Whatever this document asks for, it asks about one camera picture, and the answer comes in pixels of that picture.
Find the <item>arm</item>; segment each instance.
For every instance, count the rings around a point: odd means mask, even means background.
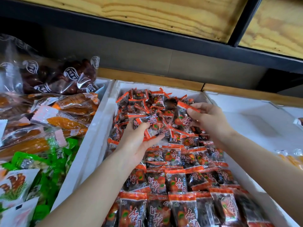
[[[129,122],[116,150],[37,227],[101,227],[123,183],[141,162],[146,149],[164,135],[142,142],[150,126],[142,123],[133,130]]]
[[[303,171],[233,130],[219,107],[207,103],[195,103],[192,106],[201,109],[201,113],[188,109],[190,117],[195,119],[193,125],[205,129],[217,147],[232,157],[303,226]]]

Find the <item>plastic bag logo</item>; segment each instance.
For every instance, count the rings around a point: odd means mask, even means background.
[[[91,58],[91,65],[92,65],[94,68],[96,68],[96,69],[99,68],[99,62],[100,62],[100,57],[98,57],[98,56],[93,56],[93,57]]]
[[[80,78],[77,73],[77,70],[73,67],[69,67],[69,68],[65,69],[65,71],[63,72],[63,75],[67,76],[71,80],[77,80]]]
[[[32,74],[37,74],[39,65],[36,61],[26,60],[22,62],[23,65],[26,66],[26,70]]]
[[[37,91],[40,91],[42,93],[48,93],[48,92],[51,92],[49,86],[47,83],[45,84],[41,84],[41,85],[37,85],[34,87],[34,89],[36,89]]]
[[[95,92],[96,89],[93,87],[92,84],[89,84],[86,88],[86,93]]]

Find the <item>left hand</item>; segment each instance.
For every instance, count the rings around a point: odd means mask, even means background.
[[[149,126],[149,122],[143,122],[136,130],[134,130],[133,122],[130,121],[126,126],[119,145],[115,150],[123,151],[127,156],[130,157],[129,164],[132,169],[134,169],[142,161],[147,148],[157,144],[162,138],[165,137],[164,134],[161,134],[152,140],[143,142],[144,131],[148,129]]]

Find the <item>human hand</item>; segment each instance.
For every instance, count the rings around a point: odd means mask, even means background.
[[[147,148],[157,144],[162,138],[165,137],[164,134],[161,134],[154,139],[143,142],[144,131],[148,129],[149,126],[149,122],[143,122],[138,126],[136,130],[134,130],[133,122],[129,121],[126,129],[124,130],[119,145],[115,150],[123,151],[125,155],[129,157],[128,164],[131,169],[134,169],[142,161]]]
[[[217,146],[220,147],[223,140],[237,133],[227,122],[220,107],[209,103],[193,103],[191,106],[201,111],[199,113],[190,108],[187,110],[188,115],[194,120],[191,125],[204,129]]]

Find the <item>right hand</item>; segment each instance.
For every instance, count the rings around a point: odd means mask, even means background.
[[[219,148],[222,148],[222,142],[226,138],[237,133],[227,122],[220,107],[209,103],[193,103],[191,106],[201,111],[199,113],[190,108],[187,110],[193,119],[191,125],[204,129]]]

